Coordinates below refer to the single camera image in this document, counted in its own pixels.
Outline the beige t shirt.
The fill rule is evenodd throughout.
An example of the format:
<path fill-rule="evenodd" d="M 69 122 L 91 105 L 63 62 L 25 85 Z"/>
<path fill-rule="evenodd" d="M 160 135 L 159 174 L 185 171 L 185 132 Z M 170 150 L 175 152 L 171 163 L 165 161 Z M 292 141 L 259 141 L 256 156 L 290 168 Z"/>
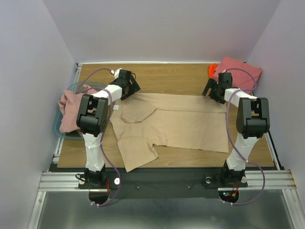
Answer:
<path fill-rule="evenodd" d="M 229 152 L 226 105 L 208 97 L 136 93 L 115 104 L 111 123 L 127 172 L 157 159 L 154 146 Z"/>

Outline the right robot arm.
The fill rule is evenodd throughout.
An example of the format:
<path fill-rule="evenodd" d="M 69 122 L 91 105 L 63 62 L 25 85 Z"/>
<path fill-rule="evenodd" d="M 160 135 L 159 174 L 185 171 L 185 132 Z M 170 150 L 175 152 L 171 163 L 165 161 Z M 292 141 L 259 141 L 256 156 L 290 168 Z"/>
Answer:
<path fill-rule="evenodd" d="M 221 169 L 219 180 L 222 185 L 246 183 L 245 166 L 249 163 L 249 155 L 264 134 L 269 132 L 270 115 L 269 102 L 248 94 L 251 89 L 242 90 L 233 87 L 232 74 L 225 71 L 219 73 L 218 80 L 210 78 L 202 92 L 212 100 L 237 107 L 236 130 L 238 132 L 234 143 L 226 124 L 227 136 L 233 150 Z"/>

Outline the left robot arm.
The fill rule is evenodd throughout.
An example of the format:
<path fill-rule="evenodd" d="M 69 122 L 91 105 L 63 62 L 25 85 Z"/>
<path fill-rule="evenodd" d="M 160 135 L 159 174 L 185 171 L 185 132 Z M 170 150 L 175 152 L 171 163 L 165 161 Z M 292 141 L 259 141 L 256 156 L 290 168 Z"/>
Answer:
<path fill-rule="evenodd" d="M 83 94 L 76 124 L 83 136 L 86 149 L 86 164 L 83 176 L 77 178 L 96 188 L 106 183 L 102 140 L 113 112 L 116 100 L 125 100 L 141 88 L 136 74 L 123 69 L 111 70 L 114 81 L 93 94 Z"/>

